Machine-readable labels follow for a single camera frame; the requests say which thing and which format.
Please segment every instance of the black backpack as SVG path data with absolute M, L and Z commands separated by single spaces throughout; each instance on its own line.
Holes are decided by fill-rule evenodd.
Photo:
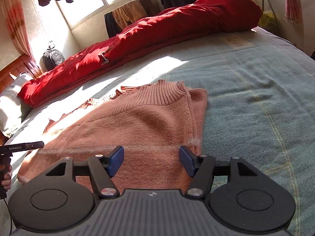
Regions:
M 52 70 L 65 61 L 63 54 L 52 48 L 48 48 L 43 54 L 43 62 L 47 70 Z

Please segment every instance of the white pillowcase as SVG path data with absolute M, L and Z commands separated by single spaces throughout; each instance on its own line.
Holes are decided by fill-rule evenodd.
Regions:
M 33 79 L 27 72 L 21 73 L 14 82 L 0 95 L 0 131 L 6 137 L 11 137 L 32 110 L 17 94 L 22 85 Z

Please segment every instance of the knitted sweater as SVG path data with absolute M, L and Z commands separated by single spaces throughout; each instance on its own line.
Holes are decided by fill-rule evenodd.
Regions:
M 120 191 L 187 188 L 190 178 L 180 164 L 179 147 L 187 145 L 201 154 L 206 90 L 159 80 L 141 87 L 122 87 L 109 101 L 89 104 L 50 123 L 45 147 L 26 156 L 19 181 L 28 182 L 62 157 L 86 160 L 122 145 L 124 162 L 113 178 Z M 88 177 L 77 177 L 77 182 L 90 188 Z

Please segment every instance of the yellow bag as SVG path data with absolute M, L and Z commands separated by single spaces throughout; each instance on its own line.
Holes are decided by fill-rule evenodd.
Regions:
M 277 20 L 275 18 L 275 15 L 272 13 L 272 11 L 263 12 L 262 17 L 259 20 L 258 26 L 265 29 L 269 33 L 282 37 L 280 29 L 277 24 Z

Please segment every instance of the label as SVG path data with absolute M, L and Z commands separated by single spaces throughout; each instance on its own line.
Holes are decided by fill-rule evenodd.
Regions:
M 16 149 L 22 149 L 22 147 L 21 146 L 19 146 L 19 147 L 9 147 L 9 150 L 16 150 Z
M 221 40 L 223 40 L 225 43 L 230 45 L 235 50 L 240 50 L 254 46 L 253 43 L 239 37 L 237 34 L 222 37 Z

